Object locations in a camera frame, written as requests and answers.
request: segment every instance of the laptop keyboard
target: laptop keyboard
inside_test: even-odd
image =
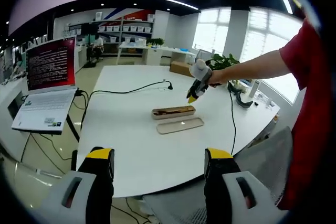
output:
[[[71,94],[50,94],[34,97],[27,97],[21,106],[22,111],[36,110],[61,110],[72,101],[74,95]]]

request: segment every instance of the window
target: window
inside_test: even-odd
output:
[[[209,52],[215,50],[216,53],[222,54],[229,28],[230,14],[231,7],[201,11],[198,16],[193,48]]]
[[[292,16],[268,9],[251,8],[240,62],[283,47],[298,33],[301,26],[302,21]],[[299,87],[291,73],[263,81],[294,103]]]

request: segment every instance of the cardboard box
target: cardboard box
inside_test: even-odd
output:
[[[184,76],[190,76],[193,77],[191,75],[191,73],[189,72],[189,67],[190,65],[184,62],[179,62],[179,61],[173,61],[170,64],[170,72],[173,73],[179,73],[179,74],[183,74]]]

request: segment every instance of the laptop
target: laptop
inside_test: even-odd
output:
[[[76,37],[52,40],[26,52],[28,96],[12,128],[61,134],[77,90]]]

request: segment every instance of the human arm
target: human arm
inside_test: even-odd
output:
[[[222,70],[214,70],[208,84],[239,79],[267,79],[288,73],[290,71],[283,61],[280,51],[275,50],[244,63]]]

